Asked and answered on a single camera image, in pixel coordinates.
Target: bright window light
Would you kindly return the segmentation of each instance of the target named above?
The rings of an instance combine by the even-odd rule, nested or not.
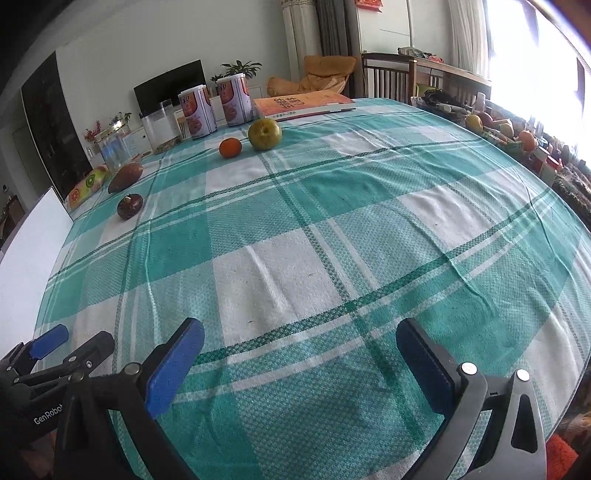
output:
[[[572,147],[578,145],[580,154],[589,152],[583,109],[576,96],[573,48],[539,12],[537,46],[518,0],[489,1],[488,14],[493,45],[491,101],[525,120],[533,115],[548,134]],[[591,83],[586,84],[589,99]],[[591,99],[588,102],[587,110],[591,110]],[[591,126],[588,111],[585,117]]]

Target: blue gripper pad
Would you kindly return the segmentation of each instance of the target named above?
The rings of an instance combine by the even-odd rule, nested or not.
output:
[[[41,360],[59,347],[62,343],[67,342],[68,329],[65,325],[56,325],[51,330],[48,330],[38,339],[33,340],[29,347],[29,356],[33,360]]]
[[[204,342],[203,324],[192,319],[147,382],[145,405],[152,418],[168,410]]]
[[[396,345],[431,409],[446,418],[452,415],[455,410],[454,382],[408,319],[398,324]]]

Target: metal screw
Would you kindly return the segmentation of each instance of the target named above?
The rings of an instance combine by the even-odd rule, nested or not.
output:
[[[522,382],[527,382],[530,379],[530,374],[527,370],[520,368],[517,371],[517,378],[519,378]]]
[[[127,364],[127,365],[125,365],[123,372],[125,372],[127,375],[135,375],[139,372],[139,364],[136,364],[136,363]]]
[[[476,375],[476,372],[478,372],[478,369],[476,368],[476,365],[471,364],[470,362],[465,362],[462,364],[462,371],[466,375]]]
[[[83,378],[84,378],[84,372],[81,372],[80,370],[76,370],[74,373],[72,373],[72,381],[73,382],[79,382]]]

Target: gray curtain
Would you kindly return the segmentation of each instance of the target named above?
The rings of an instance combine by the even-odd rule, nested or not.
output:
[[[353,56],[345,0],[316,0],[316,13],[320,28],[322,55]],[[353,75],[349,77],[343,94],[350,98],[354,97]]]

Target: orange fruit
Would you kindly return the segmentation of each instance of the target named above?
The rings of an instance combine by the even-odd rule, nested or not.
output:
[[[517,140],[523,142],[523,150],[526,152],[533,152],[538,146],[538,142],[535,140],[535,137],[527,130],[520,132]]]
[[[220,155],[224,158],[234,158],[242,151],[242,143],[237,138],[227,138],[220,143]]]

